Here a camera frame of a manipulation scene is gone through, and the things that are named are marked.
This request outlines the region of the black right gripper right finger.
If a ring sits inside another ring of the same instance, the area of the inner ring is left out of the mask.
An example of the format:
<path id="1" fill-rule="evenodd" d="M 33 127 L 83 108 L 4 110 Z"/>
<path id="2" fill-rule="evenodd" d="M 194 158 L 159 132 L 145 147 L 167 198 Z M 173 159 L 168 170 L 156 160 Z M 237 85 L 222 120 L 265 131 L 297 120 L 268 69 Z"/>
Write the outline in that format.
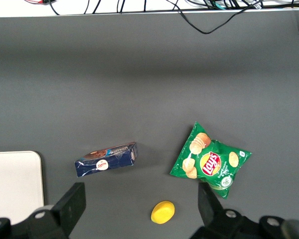
<path id="1" fill-rule="evenodd" d="M 198 185 L 198 209 L 203 221 L 192 239 L 253 239 L 255 223 L 220 204 L 208 183 Z"/>

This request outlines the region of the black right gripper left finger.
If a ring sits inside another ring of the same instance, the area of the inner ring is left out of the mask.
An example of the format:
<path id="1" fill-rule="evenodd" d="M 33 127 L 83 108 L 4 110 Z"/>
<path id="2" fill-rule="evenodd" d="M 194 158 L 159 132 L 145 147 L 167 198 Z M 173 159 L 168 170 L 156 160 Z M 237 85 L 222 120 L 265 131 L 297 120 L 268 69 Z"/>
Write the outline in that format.
<path id="1" fill-rule="evenodd" d="M 30 239 L 67 239 L 86 208 L 85 184 L 74 185 L 51 208 L 35 211 L 28 219 Z"/>

